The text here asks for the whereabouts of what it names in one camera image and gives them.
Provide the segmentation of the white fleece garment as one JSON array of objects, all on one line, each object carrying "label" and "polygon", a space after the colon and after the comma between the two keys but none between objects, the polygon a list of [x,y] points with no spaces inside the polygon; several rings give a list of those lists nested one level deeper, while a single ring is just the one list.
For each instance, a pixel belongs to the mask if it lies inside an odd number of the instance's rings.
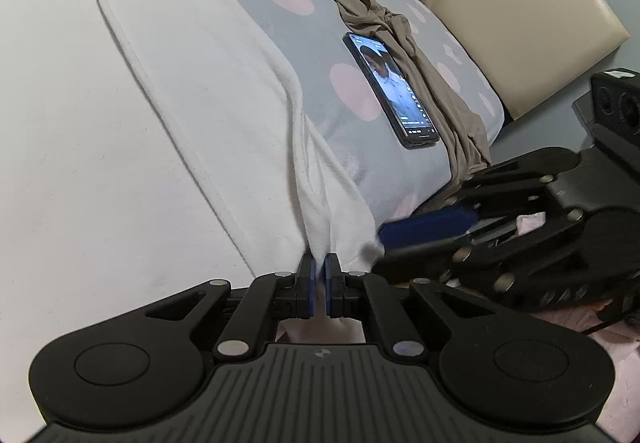
[{"label": "white fleece garment", "polygon": [[1,357],[305,252],[373,215],[237,0],[1,0]]}]

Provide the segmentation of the taupe thin garment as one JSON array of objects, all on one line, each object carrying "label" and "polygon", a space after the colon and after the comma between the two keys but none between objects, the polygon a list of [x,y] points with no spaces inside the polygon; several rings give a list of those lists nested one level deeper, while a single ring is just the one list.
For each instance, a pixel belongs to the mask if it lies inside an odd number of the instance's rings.
[{"label": "taupe thin garment", "polygon": [[485,125],[422,52],[404,15],[377,0],[333,0],[350,31],[382,42],[397,62],[442,138],[451,186],[460,186],[490,165]]}]

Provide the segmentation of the beige padded headboard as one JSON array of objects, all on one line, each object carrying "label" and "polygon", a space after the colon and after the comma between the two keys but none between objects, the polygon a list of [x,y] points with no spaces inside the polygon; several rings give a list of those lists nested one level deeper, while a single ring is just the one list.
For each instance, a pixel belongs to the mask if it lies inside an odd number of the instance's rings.
[{"label": "beige padded headboard", "polygon": [[520,119],[629,33],[605,0],[425,0]]}]

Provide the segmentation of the smartphone with lit screen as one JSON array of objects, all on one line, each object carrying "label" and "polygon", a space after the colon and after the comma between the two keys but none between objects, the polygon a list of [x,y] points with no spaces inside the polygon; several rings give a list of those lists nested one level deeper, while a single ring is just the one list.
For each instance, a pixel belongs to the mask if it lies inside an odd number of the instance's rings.
[{"label": "smartphone with lit screen", "polygon": [[406,149],[435,146],[440,140],[436,126],[386,46],[352,32],[343,36],[343,42],[369,82],[399,143]]}]

